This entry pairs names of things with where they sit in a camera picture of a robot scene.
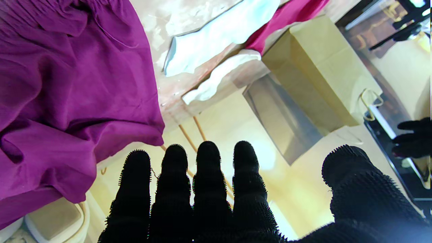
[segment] brown paper bag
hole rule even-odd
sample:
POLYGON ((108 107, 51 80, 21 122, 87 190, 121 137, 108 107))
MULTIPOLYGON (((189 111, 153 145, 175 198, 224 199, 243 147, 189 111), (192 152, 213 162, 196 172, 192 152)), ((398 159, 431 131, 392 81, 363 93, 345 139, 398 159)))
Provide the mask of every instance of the brown paper bag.
POLYGON ((291 27, 262 60, 323 135, 363 123, 382 94, 327 16, 291 27))

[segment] black glove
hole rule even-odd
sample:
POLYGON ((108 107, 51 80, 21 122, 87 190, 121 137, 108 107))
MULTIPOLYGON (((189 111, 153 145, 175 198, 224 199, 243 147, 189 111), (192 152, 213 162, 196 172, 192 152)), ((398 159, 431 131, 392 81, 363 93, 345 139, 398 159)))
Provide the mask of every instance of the black glove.
POLYGON ((393 139, 396 146, 392 152, 397 157, 421 158, 432 154, 432 121, 430 117, 420 121, 405 121, 397 126, 401 130, 412 130, 393 139))
MULTIPOLYGON (((100 243, 286 243, 267 203, 258 160, 247 142, 234 148, 234 209, 216 145, 204 142, 197 154, 193 190, 186 176, 187 157, 170 146, 162 161, 155 203, 150 210, 150 159, 143 151, 127 157, 120 189, 100 243)), ((324 181, 332 188, 335 222, 298 243, 427 242, 432 227, 369 161, 364 151, 343 146, 327 156, 324 181)))

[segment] purple cloth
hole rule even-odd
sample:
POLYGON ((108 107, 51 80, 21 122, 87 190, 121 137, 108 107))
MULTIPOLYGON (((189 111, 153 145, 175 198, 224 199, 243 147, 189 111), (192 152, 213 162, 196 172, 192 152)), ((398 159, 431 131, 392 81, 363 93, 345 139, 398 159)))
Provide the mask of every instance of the purple cloth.
POLYGON ((0 0, 0 229, 133 141, 162 145, 150 47, 128 0, 0 0))

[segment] white tissue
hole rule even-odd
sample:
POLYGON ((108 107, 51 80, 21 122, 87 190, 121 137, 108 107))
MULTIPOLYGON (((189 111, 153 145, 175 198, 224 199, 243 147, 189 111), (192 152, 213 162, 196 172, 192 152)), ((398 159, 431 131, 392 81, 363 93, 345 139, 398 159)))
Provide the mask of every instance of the white tissue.
POLYGON ((216 94, 217 87, 229 72, 251 60, 261 60, 261 54, 254 50, 241 50, 237 55, 228 58, 226 61, 217 66, 210 78, 202 82, 198 89, 189 91, 182 99, 189 105, 194 100, 208 100, 216 94))
POLYGON ((201 30, 173 38, 165 63, 165 75, 193 74, 231 43, 241 44, 269 22, 280 0, 243 0, 206 24, 201 30))

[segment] glove finger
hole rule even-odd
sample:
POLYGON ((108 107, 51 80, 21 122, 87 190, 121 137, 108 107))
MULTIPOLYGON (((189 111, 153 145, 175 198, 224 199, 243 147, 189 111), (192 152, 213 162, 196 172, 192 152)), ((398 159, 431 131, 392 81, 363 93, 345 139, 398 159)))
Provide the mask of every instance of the glove finger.
POLYGON ((192 241, 191 184, 186 175, 187 155, 180 145, 167 148, 152 206, 150 242, 192 241))
POLYGON ((404 121, 397 125, 400 130, 414 130, 421 125, 420 121, 404 121))
POLYGON ((141 150, 132 151, 124 163, 120 188, 111 204, 107 227, 98 242, 146 242, 142 229, 149 226, 149 183, 149 155, 141 150))
POLYGON ((420 139, 413 142, 399 143, 391 149, 397 157, 421 158, 432 153, 432 140, 420 139))
POLYGON ((219 150, 213 142, 203 142, 198 148, 193 189, 195 242, 227 242, 232 212, 226 200, 219 150))
POLYGON ((332 188, 330 210, 335 222, 352 219, 385 234, 397 232, 408 222, 424 223, 394 181, 358 147, 344 145, 330 153, 324 160, 322 174, 332 188))
POLYGON ((423 118, 419 121, 404 121, 397 125, 400 130, 430 130, 432 128, 432 121, 430 117, 423 118))
POLYGON ((240 231, 278 233, 277 224, 267 203, 264 181, 252 145, 238 142, 234 148, 234 221, 240 231))
POLYGON ((424 133, 405 133, 393 139, 394 144, 410 143, 426 138, 424 133))

